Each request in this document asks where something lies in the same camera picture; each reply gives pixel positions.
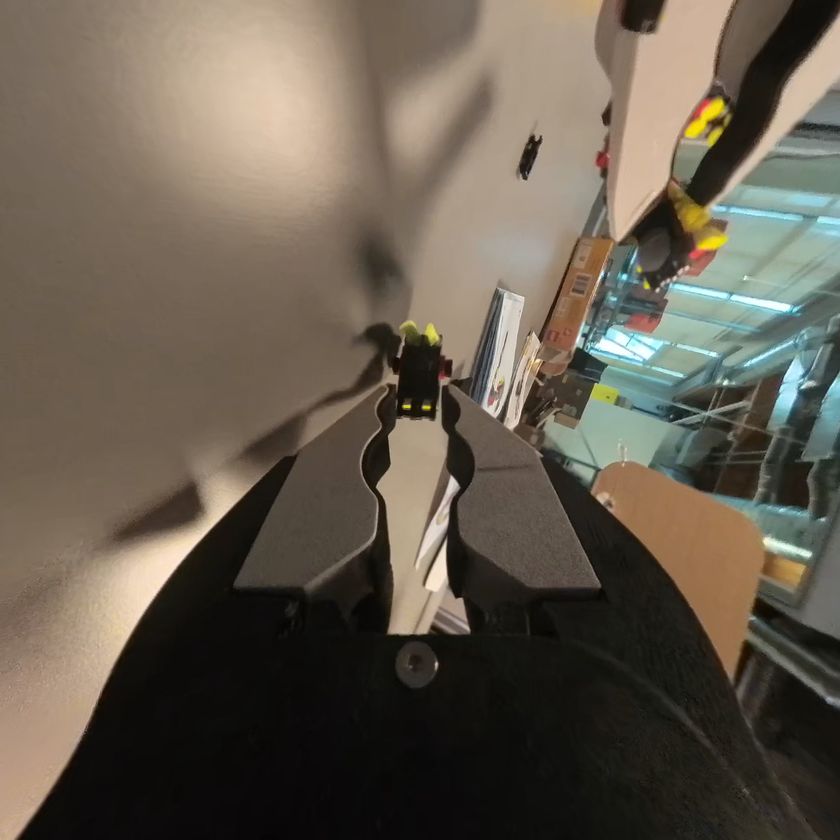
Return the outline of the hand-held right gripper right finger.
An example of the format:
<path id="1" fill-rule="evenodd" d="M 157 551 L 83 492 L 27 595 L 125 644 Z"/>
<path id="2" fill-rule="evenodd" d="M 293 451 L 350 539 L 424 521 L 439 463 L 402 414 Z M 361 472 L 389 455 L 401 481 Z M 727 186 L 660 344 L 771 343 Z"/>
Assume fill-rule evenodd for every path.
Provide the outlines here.
<path id="1" fill-rule="evenodd" d="M 543 634 L 561 604 L 596 603 L 602 583 L 538 452 L 455 385 L 441 396 L 449 588 L 473 634 Z"/>

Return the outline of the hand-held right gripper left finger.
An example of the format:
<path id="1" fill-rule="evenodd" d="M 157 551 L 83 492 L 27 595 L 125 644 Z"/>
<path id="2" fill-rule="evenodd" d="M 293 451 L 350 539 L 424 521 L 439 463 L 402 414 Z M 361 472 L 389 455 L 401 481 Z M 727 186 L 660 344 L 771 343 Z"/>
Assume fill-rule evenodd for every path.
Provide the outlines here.
<path id="1" fill-rule="evenodd" d="M 396 389 L 381 385 L 298 452 L 234 583 L 384 634 L 393 572 L 378 484 L 391 465 Z"/>

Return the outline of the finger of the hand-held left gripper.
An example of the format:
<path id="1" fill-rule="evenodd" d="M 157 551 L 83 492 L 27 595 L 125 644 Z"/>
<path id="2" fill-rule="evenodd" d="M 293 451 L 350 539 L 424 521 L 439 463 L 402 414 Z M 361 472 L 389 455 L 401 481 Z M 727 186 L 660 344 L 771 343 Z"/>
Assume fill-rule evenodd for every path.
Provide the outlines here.
<path id="1" fill-rule="evenodd" d="M 838 1 L 688 2 L 710 91 L 688 123 L 708 151 L 688 197 L 714 204 L 740 183 L 838 78 Z"/>
<path id="2" fill-rule="evenodd" d="M 611 89 L 605 205 L 616 242 L 665 192 L 687 123 L 711 87 L 732 6 L 602 3 L 595 54 Z"/>

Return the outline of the red yellow toy brick arm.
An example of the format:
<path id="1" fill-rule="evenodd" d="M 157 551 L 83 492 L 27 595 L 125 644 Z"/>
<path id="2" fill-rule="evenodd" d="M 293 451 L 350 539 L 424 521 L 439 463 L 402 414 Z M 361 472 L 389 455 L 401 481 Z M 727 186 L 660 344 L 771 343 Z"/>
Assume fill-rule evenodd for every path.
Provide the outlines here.
<path id="1" fill-rule="evenodd" d="M 699 140 L 709 150 L 731 120 L 730 98 L 714 87 L 691 114 L 682 138 Z M 699 275 L 728 241 L 727 229 L 728 222 L 689 198 L 685 182 L 671 176 L 631 234 L 637 247 L 637 278 L 646 290 L 664 293 L 678 278 Z"/>

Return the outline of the black toy brick green claws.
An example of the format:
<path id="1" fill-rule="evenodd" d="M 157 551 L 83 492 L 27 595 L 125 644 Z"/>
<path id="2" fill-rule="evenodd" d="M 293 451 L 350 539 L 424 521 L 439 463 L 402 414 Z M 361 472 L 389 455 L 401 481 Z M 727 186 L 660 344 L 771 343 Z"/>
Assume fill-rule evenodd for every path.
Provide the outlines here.
<path id="1" fill-rule="evenodd" d="M 453 361 L 443 351 L 443 337 L 430 322 L 414 321 L 399 328 L 401 349 L 392 363 L 397 377 L 395 417 L 418 421 L 436 418 L 442 384 L 453 374 Z"/>

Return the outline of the closed instruction booklet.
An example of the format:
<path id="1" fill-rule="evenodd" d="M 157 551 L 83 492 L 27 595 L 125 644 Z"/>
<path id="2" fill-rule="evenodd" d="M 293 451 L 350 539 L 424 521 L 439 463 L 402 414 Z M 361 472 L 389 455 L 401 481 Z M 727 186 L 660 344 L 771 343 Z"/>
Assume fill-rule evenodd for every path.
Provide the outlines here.
<path id="1" fill-rule="evenodd" d="M 504 417 L 504 425 L 511 431 L 520 423 L 524 404 L 529 396 L 533 382 L 539 372 L 541 360 L 539 352 L 541 341 L 536 332 L 530 331 L 523 345 L 521 357 L 514 372 L 507 408 Z"/>

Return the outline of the wooden book stand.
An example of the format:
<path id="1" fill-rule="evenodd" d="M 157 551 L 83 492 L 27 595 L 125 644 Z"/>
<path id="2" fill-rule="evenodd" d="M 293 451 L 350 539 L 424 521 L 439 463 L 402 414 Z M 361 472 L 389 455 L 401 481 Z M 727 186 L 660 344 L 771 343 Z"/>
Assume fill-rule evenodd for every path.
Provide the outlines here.
<path id="1" fill-rule="evenodd" d="M 592 494 L 663 566 L 734 680 L 763 572 L 760 530 L 711 495 L 633 461 L 605 467 Z"/>

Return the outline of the open instruction booklet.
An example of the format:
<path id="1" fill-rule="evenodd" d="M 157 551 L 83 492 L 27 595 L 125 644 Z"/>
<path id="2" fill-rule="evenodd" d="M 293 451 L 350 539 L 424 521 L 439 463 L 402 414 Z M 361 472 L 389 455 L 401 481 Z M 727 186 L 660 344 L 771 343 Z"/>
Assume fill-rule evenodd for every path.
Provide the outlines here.
<path id="1" fill-rule="evenodd" d="M 470 398 L 498 420 L 505 416 L 515 375 L 523 307 L 524 297 L 509 290 L 495 291 L 469 373 Z M 433 504 L 415 560 L 415 569 L 425 572 L 424 589 L 431 593 L 440 592 L 448 584 L 446 538 L 449 509 L 459 491 L 457 480 L 447 471 L 444 478 L 443 494 Z"/>

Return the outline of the open cardboard box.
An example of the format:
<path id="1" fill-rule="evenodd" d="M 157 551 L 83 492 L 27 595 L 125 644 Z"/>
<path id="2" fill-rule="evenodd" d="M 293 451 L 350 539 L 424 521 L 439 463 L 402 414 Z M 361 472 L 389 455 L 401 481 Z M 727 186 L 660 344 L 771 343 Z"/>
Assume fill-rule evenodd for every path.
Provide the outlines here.
<path id="1" fill-rule="evenodd" d="M 610 238 L 584 236 L 578 240 L 542 330 L 541 373 L 559 375 L 572 361 L 613 249 Z"/>

